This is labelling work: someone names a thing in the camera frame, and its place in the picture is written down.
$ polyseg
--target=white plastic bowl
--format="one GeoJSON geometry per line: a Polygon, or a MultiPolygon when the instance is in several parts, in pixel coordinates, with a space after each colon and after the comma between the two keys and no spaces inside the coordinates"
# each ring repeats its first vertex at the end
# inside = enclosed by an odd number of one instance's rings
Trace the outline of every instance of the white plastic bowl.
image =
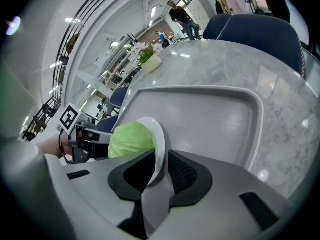
{"type": "Polygon", "coordinates": [[[152,141],[155,147],[155,171],[150,179],[148,185],[150,185],[158,177],[160,170],[165,161],[166,155],[166,140],[165,134],[161,125],[157,120],[151,117],[143,117],[137,120],[138,123],[143,124],[152,134],[152,141]]]}

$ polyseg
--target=white table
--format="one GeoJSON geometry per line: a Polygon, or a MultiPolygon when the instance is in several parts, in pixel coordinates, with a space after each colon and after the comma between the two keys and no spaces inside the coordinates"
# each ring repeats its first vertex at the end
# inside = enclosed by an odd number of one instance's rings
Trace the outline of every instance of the white table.
{"type": "Polygon", "coordinates": [[[289,198],[305,178],[320,143],[320,103],[288,65],[252,47],[218,40],[174,44],[150,75],[141,70],[122,109],[140,88],[214,85],[246,88],[263,101],[262,139],[251,173],[289,198]]]}

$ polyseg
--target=blue chair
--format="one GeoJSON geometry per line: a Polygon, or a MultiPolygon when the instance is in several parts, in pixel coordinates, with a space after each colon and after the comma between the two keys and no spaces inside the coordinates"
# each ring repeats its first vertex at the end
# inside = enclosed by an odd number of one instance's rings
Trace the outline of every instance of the blue chair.
{"type": "Polygon", "coordinates": [[[295,29],[264,15],[232,16],[217,40],[234,42],[270,54],[305,77],[305,58],[295,29]]]}
{"type": "Polygon", "coordinates": [[[120,110],[122,104],[124,103],[127,91],[128,87],[116,89],[110,98],[111,105],[120,110]]]}
{"type": "Polygon", "coordinates": [[[98,122],[98,124],[97,124],[98,131],[111,133],[112,129],[116,125],[116,122],[118,121],[118,117],[119,116],[116,115],[114,117],[110,117],[108,119],[104,119],[104,120],[101,120],[100,122],[98,122]]]}
{"type": "Polygon", "coordinates": [[[220,14],[214,16],[203,32],[203,38],[207,40],[217,40],[218,36],[231,17],[232,15],[230,14],[220,14]]]}

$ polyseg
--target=man in black shirt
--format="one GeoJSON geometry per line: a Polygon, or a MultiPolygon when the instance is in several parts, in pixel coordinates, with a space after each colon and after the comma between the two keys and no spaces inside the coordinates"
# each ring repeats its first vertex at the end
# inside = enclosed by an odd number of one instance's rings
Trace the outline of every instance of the man in black shirt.
{"type": "Polygon", "coordinates": [[[201,38],[199,37],[200,27],[198,24],[194,23],[188,13],[182,7],[177,6],[173,1],[169,1],[168,6],[172,8],[169,12],[172,21],[181,24],[189,39],[201,40],[201,38]]]}

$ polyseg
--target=ceiling light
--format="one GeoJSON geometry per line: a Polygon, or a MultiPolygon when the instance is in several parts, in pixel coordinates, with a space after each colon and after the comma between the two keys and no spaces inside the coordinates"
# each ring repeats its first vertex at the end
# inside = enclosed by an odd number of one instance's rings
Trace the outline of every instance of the ceiling light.
{"type": "Polygon", "coordinates": [[[14,17],[13,21],[7,21],[6,23],[9,26],[6,30],[6,34],[7,36],[12,36],[17,32],[21,23],[21,19],[19,17],[14,17]]]}
{"type": "Polygon", "coordinates": [[[97,92],[97,90],[93,91],[93,93],[91,93],[91,96],[95,95],[97,92]]]}
{"type": "Polygon", "coordinates": [[[298,72],[294,71],[293,73],[294,73],[298,78],[301,78],[301,75],[300,75],[298,72]]]}
{"type": "Polygon", "coordinates": [[[190,58],[191,57],[190,55],[186,55],[186,54],[181,54],[180,56],[181,57],[185,57],[185,58],[190,58]]]}
{"type": "Polygon", "coordinates": [[[183,0],[181,0],[176,6],[183,7],[186,6],[186,3],[183,0]]]}
{"type": "Polygon", "coordinates": [[[80,110],[82,110],[86,105],[88,104],[88,101],[86,101],[83,106],[80,108],[80,110]]]}
{"type": "Polygon", "coordinates": [[[53,90],[49,91],[49,94],[52,94],[58,87],[59,87],[59,85],[57,85],[56,87],[54,87],[53,90]]]}
{"type": "Polygon", "coordinates": [[[54,68],[56,65],[59,66],[60,64],[62,64],[62,61],[58,61],[57,63],[54,63],[50,66],[50,69],[54,68]]]}
{"type": "Polygon", "coordinates": [[[151,12],[151,18],[152,18],[153,16],[155,16],[155,14],[156,14],[156,9],[157,9],[157,7],[153,7],[152,12],[151,12]]]}
{"type": "Polygon", "coordinates": [[[119,42],[113,42],[113,43],[111,44],[111,46],[113,46],[113,47],[118,47],[119,45],[120,45],[119,42]]]}
{"type": "Polygon", "coordinates": [[[302,124],[301,124],[304,128],[308,128],[309,127],[309,120],[303,120],[302,124]]]}
{"type": "Polygon", "coordinates": [[[24,123],[22,125],[21,131],[20,131],[20,135],[24,132],[24,130],[26,129],[26,123],[29,120],[29,116],[26,117],[26,119],[24,120],[24,123]]]}
{"type": "Polygon", "coordinates": [[[269,172],[267,170],[262,170],[258,175],[258,179],[262,182],[265,182],[267,181],[268,176],[269,176],[269,172]]]}
{"type": "Polygon", "coordinates": [[[306,82],[305,85],[310,89],[311,92],[313,92],[313,94],[314,94],[317,98],[319,98],[318,93],[316,93],[316,91],[311,87],[311,85],[310,85],[308,82],[306,82]]]}
{"type": "Polygon", "coordinates": [[[80,23],[81,22],[81,20],[80,19],[73,19],[73,18],[65,18],[65,22],[72,22],[73,21],[73,23],[80,23]]]}

